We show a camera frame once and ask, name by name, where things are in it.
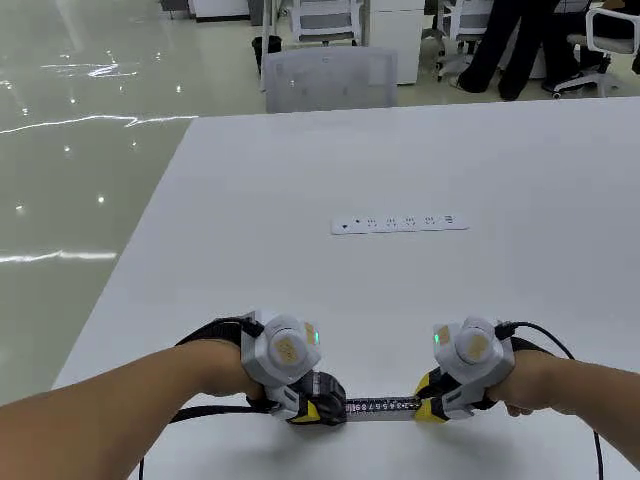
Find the measuring tape blade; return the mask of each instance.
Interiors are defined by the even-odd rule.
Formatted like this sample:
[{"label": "measuring tape blade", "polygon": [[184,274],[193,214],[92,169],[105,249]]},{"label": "measuring tape blade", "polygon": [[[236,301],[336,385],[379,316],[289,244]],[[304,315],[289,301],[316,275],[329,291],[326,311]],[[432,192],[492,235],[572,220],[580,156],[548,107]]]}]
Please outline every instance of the measuring tape blade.
[{"label": "measuring tape blade", "polygon": [[411,420],[421,403],[418,397],[349,398],[346,403],[347,421]]}]

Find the hand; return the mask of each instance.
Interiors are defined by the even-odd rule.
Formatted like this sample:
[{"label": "hand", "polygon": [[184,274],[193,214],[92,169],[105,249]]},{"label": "hand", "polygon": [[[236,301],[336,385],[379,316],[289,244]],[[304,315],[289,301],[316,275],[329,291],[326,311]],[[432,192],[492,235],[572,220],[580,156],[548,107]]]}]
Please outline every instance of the hand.
[{"label": "hand", "polygon": [[193,369],[197,372],[201,393],[224,397],[245,393],[249,398],[264,396],[264,388],[254,382],[242,367],[240,349],[224,340],[195,340],[186,343]]},{"label": "hand", "polygon": [[512,417],[555,407],[557,400],[554,398],[554,386],[559,376],[558,371],[566,360],[535,350],[516,352],[515,360],[516,365],[511,374],[488,389],[489,398],[496,402],[503,401]]}]

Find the power strip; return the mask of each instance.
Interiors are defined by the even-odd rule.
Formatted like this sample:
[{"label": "power strip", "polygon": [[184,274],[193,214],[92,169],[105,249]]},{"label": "power strip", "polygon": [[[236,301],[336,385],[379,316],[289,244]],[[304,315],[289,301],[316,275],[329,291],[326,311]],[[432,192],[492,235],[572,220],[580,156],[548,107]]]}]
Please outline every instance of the power strip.
[{"label": "power strip", "polygon": [[395,232],[437,232],[467,230],[457,215],[381,215],[337,218],[331,222],[333,235]]}]

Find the chair armrest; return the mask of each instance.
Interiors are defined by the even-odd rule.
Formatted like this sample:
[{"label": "chair armrest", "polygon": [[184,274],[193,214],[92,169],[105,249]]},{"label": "chair armrest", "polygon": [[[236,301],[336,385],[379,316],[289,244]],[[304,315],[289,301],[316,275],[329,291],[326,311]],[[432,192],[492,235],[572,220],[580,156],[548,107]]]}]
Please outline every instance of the chair armrest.
[{"label": "chair armrest", "polygon": [[592,8],[587,12],[587,47],[589,50],[594,52],[610,53],[608,50],[603,50],[596,46],[593,41],[593,19],[596,15],[605,15],[607,17],[618,18],[620,20],[633,23],[633,55],[638,53],[638,47],[640,46],[640,16],[616,12],[615,10],[607,10],[606,8]]}]

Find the black pants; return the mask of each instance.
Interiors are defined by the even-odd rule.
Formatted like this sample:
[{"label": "black pants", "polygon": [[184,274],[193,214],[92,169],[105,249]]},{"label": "black pants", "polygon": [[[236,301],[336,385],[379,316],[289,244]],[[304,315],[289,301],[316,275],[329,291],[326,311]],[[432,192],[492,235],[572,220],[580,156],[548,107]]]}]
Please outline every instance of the black pants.
[{"label": "black pants", "polygon": [[459,85],[468,92],[487,89],[520,20],[513,55],[498,85],[502,98],[515,100],[529,80],[543,32],[558,3],[559,0],[495,0],[487,31],[471,65],[460,75]]},{"label": "black pants", "polygon": [[[616,11],[636,14],[624,8]],[[633,24],[618,18],[596,15],[593,18],[593,32],[609,38],[633,38]],[[559,83],[577,74],[581,68],[598,65],[602,61],[602,53],[591,52],[583,47],[578,65],[573,55],[573,45],[567,42],[567,35],[570,33],[586,33],[585,14],[553,15],[542,39],[547,64],[546,81],[549,83]]]}]

